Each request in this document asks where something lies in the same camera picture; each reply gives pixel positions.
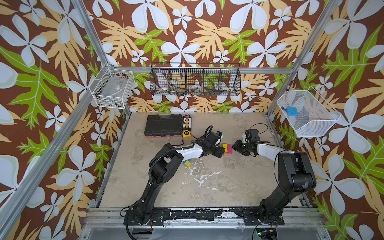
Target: black cable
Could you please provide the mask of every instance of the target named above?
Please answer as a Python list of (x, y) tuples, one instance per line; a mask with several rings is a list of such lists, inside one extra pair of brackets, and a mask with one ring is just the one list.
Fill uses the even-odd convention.
[(263, 124), (263, 125), (266, 126), (266, 130), (265, 130), (264, 132), (266, 132), (266, 131), (268, 130), (268, 125), (266, 125), (266, 124), (264, 124), (264, 123), (256, 123), (256, 124), (254, 124), (254, 125), (257, 125), (257, 124)]

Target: yellow tape measure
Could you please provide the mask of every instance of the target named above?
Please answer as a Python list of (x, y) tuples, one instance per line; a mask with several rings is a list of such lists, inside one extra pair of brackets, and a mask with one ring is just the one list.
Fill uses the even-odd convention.
[(183, 131), (183, 137), (191, 137), (191, 132), (188, 130)]

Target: blue block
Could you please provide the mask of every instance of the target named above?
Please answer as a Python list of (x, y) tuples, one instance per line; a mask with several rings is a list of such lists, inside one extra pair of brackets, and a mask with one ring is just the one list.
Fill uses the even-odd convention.
[(288, 116), (292, 116), (292, 117), (297, 117), (299, 115), (295, 107), (287, 107), (286, 112)]

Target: toolbox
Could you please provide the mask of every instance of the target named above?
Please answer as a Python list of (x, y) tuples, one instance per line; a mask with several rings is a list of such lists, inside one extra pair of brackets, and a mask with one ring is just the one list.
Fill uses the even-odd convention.
[(183, 117), (181, 114), (168, 116), (149, 115), (145, 126), (146, 137), (176, 137), (183, 131)]

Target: toy block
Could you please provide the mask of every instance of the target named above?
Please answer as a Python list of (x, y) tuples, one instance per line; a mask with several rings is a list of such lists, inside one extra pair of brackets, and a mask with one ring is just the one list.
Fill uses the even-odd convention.
[(224, 153), (227, 153), (228, 152), (227, 144), (223, 143), (223, 148), (224, 148)]

